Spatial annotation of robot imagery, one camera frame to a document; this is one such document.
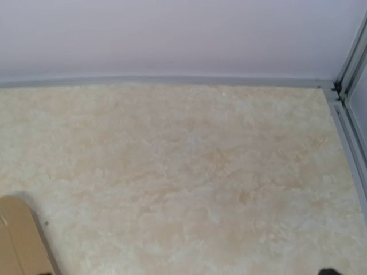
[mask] gray baseboard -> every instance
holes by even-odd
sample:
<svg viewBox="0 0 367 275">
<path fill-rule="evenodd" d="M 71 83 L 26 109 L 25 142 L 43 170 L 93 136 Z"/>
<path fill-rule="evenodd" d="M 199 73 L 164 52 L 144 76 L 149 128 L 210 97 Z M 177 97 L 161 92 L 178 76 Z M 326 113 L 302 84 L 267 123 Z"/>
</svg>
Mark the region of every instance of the gray baseboard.
<svg viewBox="0 0 367 275">
<path fill-rule="evenodd" d="M 93 85 L 118 83 L 187 84 L 187 85 L 247 85 L 279 86 L 300 88 L 331 89 L 331 80 L 295 78 L 247 78 L 223 76 L 108 76 L 108 77 L 71 77 L 0 81 L 0 88 L 44 87 L 65 85 Z"/>
</svg>

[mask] black object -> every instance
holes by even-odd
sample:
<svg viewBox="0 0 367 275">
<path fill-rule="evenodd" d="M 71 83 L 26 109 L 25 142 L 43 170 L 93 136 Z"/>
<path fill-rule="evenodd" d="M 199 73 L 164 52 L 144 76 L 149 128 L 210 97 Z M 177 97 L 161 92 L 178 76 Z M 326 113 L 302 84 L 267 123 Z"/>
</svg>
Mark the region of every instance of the black object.
<svg viewBox="0 0 367 275">
<path fill-rule="evenodd" d="M 328 269 L 321 269 L 319 275 L 342 275 L 337 272 L 335 269 L 328 268 Z"/>
</svg>

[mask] wall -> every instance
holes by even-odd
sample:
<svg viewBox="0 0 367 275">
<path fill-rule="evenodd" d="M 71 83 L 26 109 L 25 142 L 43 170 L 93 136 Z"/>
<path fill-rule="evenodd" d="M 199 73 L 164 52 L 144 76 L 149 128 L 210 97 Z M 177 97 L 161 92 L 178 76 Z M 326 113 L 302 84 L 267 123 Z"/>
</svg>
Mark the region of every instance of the wall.
<svg viewBox="0 0 367 275">
<path fill-rule="evenodd" d="M 336 78 L 365 10 L 364 0 L 3 0 L 0 81 Z"/>
</svg>

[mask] beige marble floor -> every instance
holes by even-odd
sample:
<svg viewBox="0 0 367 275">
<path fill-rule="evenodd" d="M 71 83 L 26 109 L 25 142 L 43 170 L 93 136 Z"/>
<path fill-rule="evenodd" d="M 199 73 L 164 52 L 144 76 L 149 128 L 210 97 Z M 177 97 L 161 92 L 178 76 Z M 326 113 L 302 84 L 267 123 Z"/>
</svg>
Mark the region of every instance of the beige marble floor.
<svg viewBox="0 0 367 275">
<path fill-rule="evenodd" d="M 367 270 L 321 90 L 0 90 L 0 153 L 0 195 L 35 209 L 64 275 Z"/>
</svg>

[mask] cardboard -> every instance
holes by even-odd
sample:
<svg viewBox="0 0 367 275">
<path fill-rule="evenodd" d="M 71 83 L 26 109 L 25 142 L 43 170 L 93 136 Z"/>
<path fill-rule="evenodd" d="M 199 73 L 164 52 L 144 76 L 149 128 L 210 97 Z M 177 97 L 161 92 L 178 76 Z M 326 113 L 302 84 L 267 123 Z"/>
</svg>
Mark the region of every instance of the cardboard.
<svg viewBox="0 0 367 275">
<path fill-rule="evenodd" d="M 55 274 L 32 211 L 17 197 L 0 198 L 0 274 Z"/>
</svg>

